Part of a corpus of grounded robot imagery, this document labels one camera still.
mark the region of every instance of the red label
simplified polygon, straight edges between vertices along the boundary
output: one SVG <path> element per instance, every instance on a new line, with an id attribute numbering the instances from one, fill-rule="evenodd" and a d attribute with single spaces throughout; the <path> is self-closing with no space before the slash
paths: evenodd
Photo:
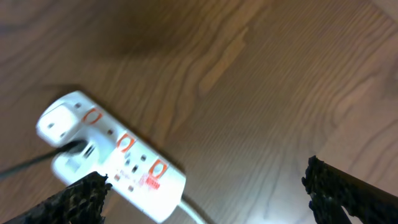
<path id="1" fill-rule="evenodd" d="M 160 187 L 160 183 L 156 181 L 153 177 L 148 177 L 145 181 L 145 184 L 149 185 L 149 187 L 157 190 Z"/>

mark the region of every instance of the electrical outlet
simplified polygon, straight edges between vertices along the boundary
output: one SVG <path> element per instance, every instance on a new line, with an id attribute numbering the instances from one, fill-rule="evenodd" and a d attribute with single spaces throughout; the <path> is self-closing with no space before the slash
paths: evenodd
<path id="1" fill-rule="evenodd" d="M 93 171 L 108 175 L 115 191 L 157 223 L 180 204 L 184 174 L 79 91 L 50 105 L 37 133 L 53 146 L 75 139 L 88 142 L 80 154 L 54 158 L 53 172 L 66 184 Z"/>

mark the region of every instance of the cable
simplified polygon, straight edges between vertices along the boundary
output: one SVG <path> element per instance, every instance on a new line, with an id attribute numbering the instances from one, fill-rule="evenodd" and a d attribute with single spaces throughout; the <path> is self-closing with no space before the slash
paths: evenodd
<path id="1" fill-rule="evenodd" d="M 197 224 L 207 224 L 207 222 L 193 209 L 184 199 L 178 205 L 184 212 L 186 212 Z"/>
<path id="2" fill-rule="evenodd" d="M 25 161 L 21 164 L 14 166 L 14 167 L 11 167 L 11 168 L 1 171 L 0 172 L 0 180 L 3 180 L 5 178 L 11 176 L 12 174 L 15 174 L 16 172 L 19 172 L 23 169 L 26 169 L 36 163 L 42 162 L 46 159 L 50 159 L 51 157 L 57 155 L 60 152 L 74 153 L 74 152 L 82 151 L 86 145 L 87 145 L 87 143 L 84 140 L 72 141 L 72 142 L 52 151 L 52 152 L 46 153 L 44 155 L 41 155 L 39 157 Z"/>

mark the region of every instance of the black power cord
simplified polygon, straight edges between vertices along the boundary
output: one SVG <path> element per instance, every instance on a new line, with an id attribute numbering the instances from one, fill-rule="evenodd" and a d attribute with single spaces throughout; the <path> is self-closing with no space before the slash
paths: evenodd
<path id="1" fill-rule="evenodd" d="M 21 164 L 14 166 L 14 167 L 11 167 L 11 168 L 1 171 L 0 172 L 0 180 L 4 180 L 5 178 L 23 170 L 23 169 L 26 169 L 34 164 L 42 162 L 46 159 L 50 159 L 53 156 L 57 155 L 58 153 L 61 153 L 61 152 L 69 152 L 72 154 L 79 153 L 84 150 L 84 148 L 87 146 L 87 144 L 88 143 L 86 140 L 76 140 L 76 141 L 67 143 L 66 145 L 64 145 L 60 148 L 57 148 L 56 150 L 54 150 L 52 152 L 46 153 L 44 155 L 38 156 L 34 159 L 25 161 Z"/>

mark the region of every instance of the wooden table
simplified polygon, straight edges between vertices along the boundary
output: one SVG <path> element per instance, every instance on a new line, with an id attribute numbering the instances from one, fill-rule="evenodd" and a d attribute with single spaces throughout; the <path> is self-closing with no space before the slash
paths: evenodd
<path id="1" fill-rule="evenodd" d="M 313 223 L 314 154 L 398 195 L 397 31 L 367 0 L 0 0 L 0 169 L 52 150 L 35 123 L 82 89 L 215 223 Z M 1 182 L 0 222 L 64 187 L 50 161 Z M 108 223 L 152 223 L 108 200 Z"/>

